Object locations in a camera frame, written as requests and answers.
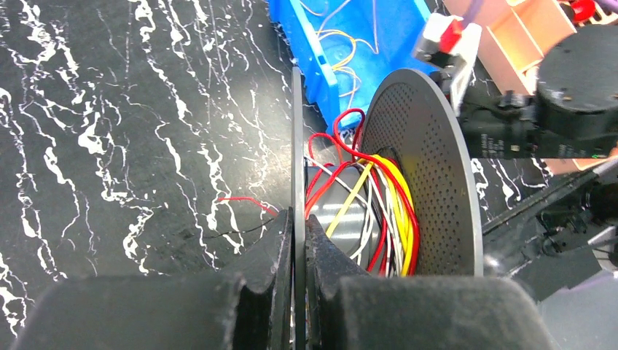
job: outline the bundle of wires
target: bundle of wires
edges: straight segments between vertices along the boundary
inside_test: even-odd
[[[341,119],[350,113],[359,113],[361,115],[361,123],[356,129],[351,148],[340,138],[338,130]],[[373,272],[378,260],[382,257],[378,270],[380,275],[411,276],[416,272],[421,233],[414,212],[410,189],[401,171],[397,168],[396,162],[392,159],[379,155],[367,155],[356,150],[362,133],[364,119],[365,114],[362,109],[348,109],[335,120],[335,137],[325,133],[317,133],[310,137],[309,155],[306,155],[305,158],[320,169],[307,187],[305,218],[309,216],[311,209],[324,193],[335,182],[338,182],[350,192],[350,195],[345,199],[341,209],[326,229],[326,235],[329,238],[332,236],[352,202],[357,199],[366,210],[363,229],[360,235],[360,247],[350,258],[355,260],[357,264],[361,263],[362,252],[367,247],[371,238],[371,229],[377,222],[380,226],[380,240],[377,249],[369,260],[367,270]],[[322,165],[315,160],[312,150],[312,142],[315,137],[328,138],[335,144],[339,152],[340,165],[334,171],[330,171],[327,168],[328,166],[332,167],[332,164]],[[349,153],[351,161],[343,161],[342,150]],[[355,167],[361,170],[359,180],[353,188],[350,188],[338,177],[348,167]],[[314,187],[323,173],[327,173],[329,178],[313,193]],[[359,194],[363,186],[367,188],[367,199]],[[377,206],[375,205],[374,198],[378,202]]]
[[[352,106],[352,101],[354,99],[354,95],[355,95],[356,91],[358,91],[361,88],[361,83],[362,83],[361,78],[359,78],[359,76],[356,75],[356,72],[354,71],[354,69],[352,69],[351,67],[348,66],[348,64],[352,61],[352,59],[356,55],[356,43],[361,42],[361,43],[365,44],[376,55],[380,53],[380,49],[378,47],[378,27],[377,27],[377,24],[376,24],[375,0],[372,0],[373,40],[374,40],[374,45],[373,46],[369,42],[367,42],[366,40],[353,38],[350,34],[347,34],[346,32],[341,31],[339,29],[326,29],[326,30],[324,30],[324,27],[326,26],[326,23],[328,23],[328,21],[331,20],[339,11],[341,11],[343,9],[343,7],[345,7],[345,5],[347,5],[349,2],[350,2],[350,0],[345,0],[337,9],[335,9],[333,12],[328,14],[328,16],[326,16],[326,18],[324,18],[324,21],[320,25],[319,29],[316,31],[316,34],[318,35],[318,40],[319,41],[322,41],[325,38],[328,38],[330,36],[335,36],[336,35],[336,36],[341,36],[341,37],[343,37],[346,40],[349,40],[350,43],[351,43],[350,54],[348,56],[346,56],[344,59],[342,59],[341,61],[339,61],[339,62],[335,63],[334,65],[332,65],[332,71],[335,74],[344,73],[344,74],[347,74],[348,76],[350,76],[352,78],[352,89],[350,91],[348,91],[348,92],[341,93],[339,95],[340,98],[341,97],[350,96],[350,100],[348,101],[348,109],[350,109],[350,107]],[[300,4],[305,9],[305,11],[307,11],[308,13],[310,13],[310,14],[312,14],[314,16],[317,16],[317,17],[325,16],[327,11],[328,11],[328,3],[326,3],[326,9],[322,13],[318,13],[316,11],[313,11],[311,8],[309,8],[302,1],[300,2]]]

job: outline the gray metal disc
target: gray metal disc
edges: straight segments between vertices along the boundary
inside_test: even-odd
[[[437,85],[419,71],[389,74],[361,136],[362,152],[393,147],[401,158],[421,226],[418,273],[481,276],[482,227],[470,157]]]

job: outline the black wire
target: black wire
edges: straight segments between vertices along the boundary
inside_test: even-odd
[[[232,233],[250,233],[250,232],[253,232],[255,230],[259,230],[260,228],[263,228],[264,226],[266,226],[270,222],[272,222],[274,219],[275,219],[274,217],[272,219],[268,219],[268,220],[264,221],[260,226],[253,227],[253,228],[250,228],[248,230],[244,230],[244,231],[227,231],[227,232],[223,232],[223,233],[220,233],[218,235],[215,235],[215,236],[204,237],[204,239],[218,238],[218,237],[222,237],[222,236],[229,235],[229,234],[232,234]]]
[[[303,171],[305,172],[305,195],[307,195],[307,187],[309,187],[309,161],[307,160],[307,158],[303,157],[302,158],[303,161]]]
[[[384,151],[386,151],[386,150],[391,151],[391,152],[393,153],[393,158],[395,158],[395,161],[397,162],[396,166],[398,166],[399,168],[401,168],[401,167],[402,167],[402,164],[403,164],[403,163],[402,163],[402,159],[401,159],[401,157],[399,156],[399,153],[397,152],[397,150],[395,149],[395,147],[392,147],[392,146],[382,147],[382,148],[380,148],[380,149],[376,152],[376,154],[381,155],[381,153],[382,153],[382,152],[384,152]]]

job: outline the tabletop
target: tabletop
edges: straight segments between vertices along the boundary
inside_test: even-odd
[[[290,205],[292,66],[261,0],[1,0],[0,347],[55,281],[216,270],[258,240],[270,215],[219,199]],[[470,88],[496,93],[481,67]],[[483,222],[552,181],[472,168]]]

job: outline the white plastic part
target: white plastic part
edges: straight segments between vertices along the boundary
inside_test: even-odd
[[[439,13],[432,13],[429,16],[423,33],[419,36],[414,47],[413,55],[416,59],[426,61],[424,56],[427,53],[427,49],[437,47],[440,37],[452,23],[453,19],[461,20],[461,17],[444,16]],[[453,77],[450,87],[450,104],[457,116],[459,115],[459,107],[464,99],[464,94],[472,78],[472,70],[479,52],[481,33],[481,26],[470,23],[461,33],[461,40],[449,52],[451,55],[459,55],[463,59],[461,66],[455,68],[458,73]]]

